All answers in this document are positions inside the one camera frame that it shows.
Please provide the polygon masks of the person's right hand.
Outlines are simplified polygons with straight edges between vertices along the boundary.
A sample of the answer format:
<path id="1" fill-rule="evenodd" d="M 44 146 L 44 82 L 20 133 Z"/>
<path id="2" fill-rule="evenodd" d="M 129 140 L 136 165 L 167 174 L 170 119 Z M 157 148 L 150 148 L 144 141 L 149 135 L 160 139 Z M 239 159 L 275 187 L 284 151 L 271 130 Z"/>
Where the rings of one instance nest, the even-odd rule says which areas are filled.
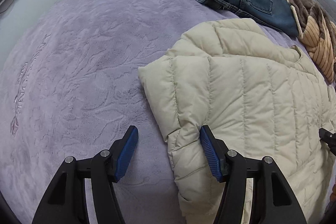
<path id="1" fill-rule="evenodd" d="M 336 183 L 333 185 L 332 192 L 330 194 L 330 202 L 336 201 Z"/>

